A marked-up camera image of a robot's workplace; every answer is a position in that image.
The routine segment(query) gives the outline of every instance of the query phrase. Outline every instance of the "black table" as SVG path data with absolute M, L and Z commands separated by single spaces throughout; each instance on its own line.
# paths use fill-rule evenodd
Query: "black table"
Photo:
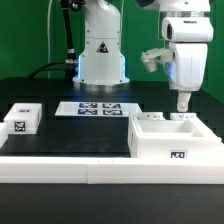
M 37 135 L 9 136 L 4 156 L 130 157 L 127 118 L 54 116 L 60 101 L 138 103 L 143 111 L 176 111 L 168 84 L 134 82 L 129 90 L 102 94 L 57 79 L 10 78 L 0 82 L 0 119 L 14 103 L 42 103 Z M 224 139 L 224 105 L 204 91 L 189 111 Z M 1 184 L 1 223 L 193 223 L 224 221 L 222 185 Z

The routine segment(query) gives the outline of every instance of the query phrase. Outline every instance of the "warning label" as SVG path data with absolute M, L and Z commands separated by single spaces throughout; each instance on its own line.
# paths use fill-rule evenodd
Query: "warning label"
M 109 53 L 107 46 L 104 42 L 100 45 L 100 47 L 97 50 L 98 53 Z

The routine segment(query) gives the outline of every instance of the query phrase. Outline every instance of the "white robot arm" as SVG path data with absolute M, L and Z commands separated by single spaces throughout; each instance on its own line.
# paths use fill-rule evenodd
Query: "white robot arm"
M 209 0 L 136 0 L 145 9 L 160 11 L 160 36 L 165 48 L 153 49 L 142 54 L 142 61 L 149 72 L 162 63 L 169 78 L 170 90 L 178 91 L 177 110 L 186 112 L 192 91 L 201 87 L 207 45 L 213 39 Z
M 120 13 L 105 0 L 86 0 L 85 49 L 79 57 L 74 85 L 94 91 L 111 91 L 129 83 L 120 52 Z

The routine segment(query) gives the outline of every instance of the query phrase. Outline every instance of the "white box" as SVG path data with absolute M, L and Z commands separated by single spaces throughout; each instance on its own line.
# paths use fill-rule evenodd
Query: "white box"
M 4 118 L 8 134 L 36 134 L 42 117 L 39 103 L 15 103 Z
M 148 114 L 129 118 L 128 145 L 133 158 L 203 160 L 214 157 L 223 146 L 221 138 L 195 114 L 171 114 L 172 120 Z
M 4 145 L 8 139 L 7 124 L 0 123 L 0 148 Z

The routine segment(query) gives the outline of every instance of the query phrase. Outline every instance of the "green backdrop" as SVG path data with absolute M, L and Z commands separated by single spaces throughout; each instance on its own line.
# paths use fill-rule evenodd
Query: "green backdrop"
M 27 76 L 47 63 L 48 0 L 1 1 L 0 3 L 0 78 Z M 118 9 L 121 0 L 108 0 Z M 203 89 L 224 103 L 224 1 L 212 5 L 211 19 L 215 36 L 209 43 L 209 55 Z M 83 50 L 84 15 L 70 13 L 77 53 Z M 142 51 L 163 47 L 157 39 L 158 12 L 143 10 L 134 0 L 124 5 L 122 53 L 126 57 L 126 73 L 131 80 L 166 81 L 162 68 L 145 72 Z M 66 58 L 63 17 L 58 0 L 51 15 L 52 61 Z

